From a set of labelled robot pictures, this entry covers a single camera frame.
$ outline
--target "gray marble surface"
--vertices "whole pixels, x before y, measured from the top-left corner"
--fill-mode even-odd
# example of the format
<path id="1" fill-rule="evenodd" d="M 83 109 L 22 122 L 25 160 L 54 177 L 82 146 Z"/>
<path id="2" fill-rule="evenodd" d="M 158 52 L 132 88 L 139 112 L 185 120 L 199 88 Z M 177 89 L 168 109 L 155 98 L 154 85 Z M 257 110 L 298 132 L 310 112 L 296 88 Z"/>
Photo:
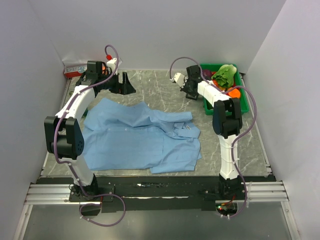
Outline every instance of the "gray marble surface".
<path id="1" fill-rule="evenodd" d="M 136 93 L 130 95 L 113 94 L 107 90 L 101 91 L 88 109 L 92 109 L 102 98 L 108 98 L 114 102 L 132 106 L 144 101 L 151 109 L 164 112 L 192 112 L 193 123 L 201 130 L 199 140 L 201 143 L 202 158 L 197 161 L 194 171 L 170 172 L 151 174 L 149 169 L 115 169 L 94 171 L 97 176 L 217 176 L 221 167 L 220 144 L 217 135 L 212 128 L 212 116 L 205 115 L 202 97 L 197 101 L 185 98 L 185 93 L 180 92 L 178 85 L 169 80 L 166 70 L 128 70 L 128 77 Z M 78 78 L 74 78 L 68 89 L 73 91 Z M 84 127 L 83 117 L 80 127 Z M 243 127 L 241 131 L 248 129 L 252 122 L 252 114 L 245 113 L 242 116 Z M 241 172 L 245 176 L 266 176 L 265 159 L 254 127 L 238 143 L 238 157 Z M 69 170 L 64 164 L 57 164 L 53 154 L 49 154 L 43 176 L 69 176 Z"/>

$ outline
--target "white wall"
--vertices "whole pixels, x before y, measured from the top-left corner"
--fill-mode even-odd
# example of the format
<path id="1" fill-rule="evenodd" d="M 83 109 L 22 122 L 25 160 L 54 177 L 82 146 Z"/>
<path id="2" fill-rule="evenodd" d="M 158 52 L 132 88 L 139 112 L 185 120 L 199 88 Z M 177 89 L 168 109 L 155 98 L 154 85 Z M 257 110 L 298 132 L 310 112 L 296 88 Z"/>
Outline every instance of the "white wall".
<path id="1" fill-rule="evenodd" d="M 45 154 L 44 119 L 61 101 L 63 64 L 30 4 L 0 3 L 0 239 L 12 239 Z"/>
<path id="2" fill-rule="evenodd" d="M 29 0 L 66 66 L 106 60 L 168 69 L 181 56 L 247 72 L 285 0 Z M 186 63 L 177 62 L 184 69 Z"/>
<path id="3" fill-rule="evenodd" d="M 320 1 L 287 0 L 245 82 L 303 239 L 320 238 Z"/>

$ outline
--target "green vegetable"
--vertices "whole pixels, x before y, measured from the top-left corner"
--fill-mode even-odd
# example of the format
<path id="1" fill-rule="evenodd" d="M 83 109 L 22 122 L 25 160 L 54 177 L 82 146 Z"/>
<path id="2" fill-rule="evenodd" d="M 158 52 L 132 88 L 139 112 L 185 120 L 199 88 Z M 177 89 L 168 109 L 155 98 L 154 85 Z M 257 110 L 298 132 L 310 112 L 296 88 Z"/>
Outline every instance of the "green vegetable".
<path id="1" fill-rule="evenodd" d="M 220 87 L 230 88 L 234 84 L 234 75 L 237 68 L 232 64 L 225 64 L 211 77 L 215 79 Z"/>

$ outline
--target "metal frame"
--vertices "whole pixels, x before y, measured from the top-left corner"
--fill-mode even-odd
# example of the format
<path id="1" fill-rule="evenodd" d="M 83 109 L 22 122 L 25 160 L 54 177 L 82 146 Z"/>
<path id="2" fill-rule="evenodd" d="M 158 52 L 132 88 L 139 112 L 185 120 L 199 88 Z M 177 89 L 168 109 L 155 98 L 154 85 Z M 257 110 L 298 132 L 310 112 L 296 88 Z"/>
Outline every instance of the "metal frame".
<path id="1" fill-rule="evenodd" d="M 28 221 L 32 211 L 33 205 L 24 205 L 21 213 L 21 217 L 16 227 L 13 240 L 23 240 L 27 229 Z"/>
<path id="2" fill-rule="evenodd" d="M 245 85 L 244 79 L 241 76 L 241 81 L 242 84 Z M 62 97 L 60 109 L 64 106 L 65 99 L 68 94 L 68 89 L 71 83 L 71 79 L 69 78 L 66 84 L 66 88 Z M 251 112 L 252 112 L 252 105 L 251 102 L 248 101 Z M 264 156 L 265 160 L 265 166 L 266 170 L 268 172 L 268 176 L 265 177 L 270 177 L 272 176 L 272 169 L 266 154 L 266 150 L 264 147 L 264 144 L 262 142 L 262 138 L 260 135 L 260 131 L 258 128 L 257 123 L 255 123 L 256 131 L 258 134 L 259 142 L 261 145 L 261 150 L 262 154 Z M 48 179 L 47 177 L 41 177 L 43 175 L 43 170 L 46 166 L 47 159 L 48 159 L 48 153 L 46 154 L 42 171 L 40 174 L 40 180 Z M 123 177 L 127 179 L 136 178 L 136 177 Z M 53 177 L 50 178 L 51 180 L 55 180 L 54 182 L 61 182 L 65 183 L 66 177 Z M 27 193 L 25 202 L 24 202 L 24 207 L 21 213 L 20 221 L 18 223 L 15 235 L 14 235 L 14 240 L 22 240 L 24 238 L 24 234 L 28 225 L 29 217 L 33 208 L 33 205 L 83 205 L 87 204 L 88 202 L 70 202 L 69 197 L 70 197 L 70 184 L 31 184 L 29 187 L 29 191 Z M 289 228 L 289 232 L 291 235 L 291 238 L 294 240 L 300 240 L 300 235 L 296 226 L 296 222 L 290 207 L 290 202 L 286 193 L 285 186 L 283 182 L 281 181 L 248 181 L 247 182 L 247 191 L 248 191 L 248 203 L 247 206 L 249 205 L 250 202 L 281 202 L 283 213 Z M 166 196 L 166 197 L 124 197 L 127 199 L 130 198 L 136 198 L 136 199 L 143 199 L 143 198 L 175 198 L 175 196 Z M 179 198 L 188 198 L 188 196 L 179 196 Z M 215 201 L 217 204 L 223 203 L 225 201 L 223 200 L 216 200 Z M 241 203 L 243 200 L 235 200 L 234 202 L 236 203 Z"/>
<path id="3" fill-rule="evenodd" d="M 288 201 L 282 201 L 281 205 L 282 205 L 283 214 L 286 220 L 286 224 L 288 225 L 288 228 L 289 228 L 291 238 L 293 240 L 300 240 L 301 237 L 299 234 L 299 230 L 297 228 L 294 214 L 291 210 L 290 203 Z"/>
<path id="4" fill-rule="evenodd" d="M 70 202 L 70 184 L 31 184 L 25 198 L 25 205 L 83 205 L 88 202 Z M 250 202 L 287 202 L 288 196 L 283 182 L 252 182 L 247 185 L 248 199 Z M 166 196 L 164 198 L 175 198 L 177 196 Z M 160 196 L 124 197 L 146 199 L 162 198 Z M 216 203 L 223 203 L 224 200 L 217 200 Z"/>

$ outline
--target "green tray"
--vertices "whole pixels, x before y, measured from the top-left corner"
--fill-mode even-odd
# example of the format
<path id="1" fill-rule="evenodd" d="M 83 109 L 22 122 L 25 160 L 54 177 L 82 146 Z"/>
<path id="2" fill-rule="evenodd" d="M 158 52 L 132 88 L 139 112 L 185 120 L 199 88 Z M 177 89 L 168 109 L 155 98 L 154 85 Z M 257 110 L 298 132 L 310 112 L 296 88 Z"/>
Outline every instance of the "green tray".
<path id="1" fill-rule="evenodd" d="M 203 70 L 208 69 L 211 72 L 217 72 L 222 65 L 224 65 L 224 64 L 204 63 L 204 64 L 201 64 L 201 67 Z M 237 85 L 237 86 L 243 86 L 238 70 L 236 71 L 236 73 L 234 75 L 234 82 L 235 82 L 235 85 Z M 244 114 L 244 113 L 249 112 L 249 105 L 248 105 L 247 97 L 245 95 L 245 91 L 243 89 L 239 89 L 239 90 L 241 92 L 241 97 L 240 97 L 241 113 Z M 203 98 L 203 106 L 204 106 L 205 115 L 213 115 L 214 114 L 214 108 L 205 98 Z"/>

